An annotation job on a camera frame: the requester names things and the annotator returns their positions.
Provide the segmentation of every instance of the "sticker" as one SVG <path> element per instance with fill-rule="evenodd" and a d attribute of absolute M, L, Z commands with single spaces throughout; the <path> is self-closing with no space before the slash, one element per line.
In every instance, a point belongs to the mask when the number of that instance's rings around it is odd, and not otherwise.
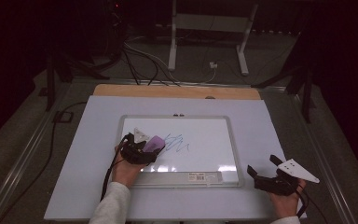
<path fill-rule="evenodd" d="M 205 173 L 188 173 L 188 181 L 205 181 Z"/>

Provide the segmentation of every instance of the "table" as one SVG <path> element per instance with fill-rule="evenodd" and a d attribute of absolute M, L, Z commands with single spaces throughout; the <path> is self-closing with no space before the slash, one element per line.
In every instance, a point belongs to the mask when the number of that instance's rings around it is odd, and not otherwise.
<path fill-rule="evenodd" d="M 216 99 L 203 99 L 211 96 Z M 90 218 L 99 202 L 104 173 L 113 158 L 116 139 L 112 136 L 116 135 L 112 127 L 117 127 L 123 114 L 139 114 L 134 112 L 139 108 L 144 114 L 161 111 L 173 114 L 180 108 L 185 114 L 228 116 L 240 148 L 237 156 L 245 184 L 240 188 L 220 189 L 132 189 L 128 220 L 235 220 L 274 216 L 268 195 L 254 189 L 253 179 L 245 172 L 247 164 L 251 164 L 261 175 L 274 176 L 276 167 L 269 162 L 269 155 L 284 160 L 269 112 L 256 90 L 99 85 L 89 98 L 45 219 Z"/>

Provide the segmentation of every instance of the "dark background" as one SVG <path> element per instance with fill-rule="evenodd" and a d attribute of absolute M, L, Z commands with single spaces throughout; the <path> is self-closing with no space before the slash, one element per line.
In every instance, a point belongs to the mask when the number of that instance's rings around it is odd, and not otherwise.
<path fill-rule="evenodd" d="M 155 23 L 169 24 L 166 0 L 118 1 L 113 8 L 124 22 L 152 36 Z M 178 10 L 241 14 L 239 1 L 179 1 Z M 222 10 L 229 5 L 236 10 Z M 109 25 L 105 1 L 0 1 L 0 127 L 34 89 L 32 78 L 46 69 L 46 50 L 56 45 L 75 58 L 92 62 L 101 51 L 101 27 Z M 254 29 L 301 35 L 284 69 L 310 68 L 325 101 L 358 159 L 358 2 L 260 1 Z"/>

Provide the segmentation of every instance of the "blue drawing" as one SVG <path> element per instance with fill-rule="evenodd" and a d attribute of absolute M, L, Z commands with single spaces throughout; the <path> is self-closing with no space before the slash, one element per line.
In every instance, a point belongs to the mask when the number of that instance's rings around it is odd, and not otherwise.
<path fill-rule="evenodd" d="M 176 148 L 176 152 L 179 152 L 180 150 L 182 150 L 183 148 L 187 149 L 187 151 L 189 151 L 188 147 L 190 146 L 189 143 L 184 144 L 183 141 L 183 136 L 181 134 L 177 135 L 177 136 L 171 136 L 171 134 L 168 134 L 168 136 L 166 136 L 164 138 L 165 141 L 165 150 L 169 151 L 172 148 Z"/>

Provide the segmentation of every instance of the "finger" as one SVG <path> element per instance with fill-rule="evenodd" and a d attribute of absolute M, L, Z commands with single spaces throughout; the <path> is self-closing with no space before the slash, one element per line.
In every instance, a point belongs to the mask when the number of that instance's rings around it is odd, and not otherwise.
<path fill-rule="evenodd" d="M 124 160 L 123 157 L 121 156 L 120 152 L 118 152 L 118 154 L 117 154 L 117 160 L 118 161 Z"/>
<path fill-rule="evenodd" d="M 307 185 L 307 182 L 303 179 L 298 179 L 298 187 L 297 187 L 297 191 L 299 193 L 301 193 L 303 191 L 303 189 L 305 188 L 305 186 Z"/>

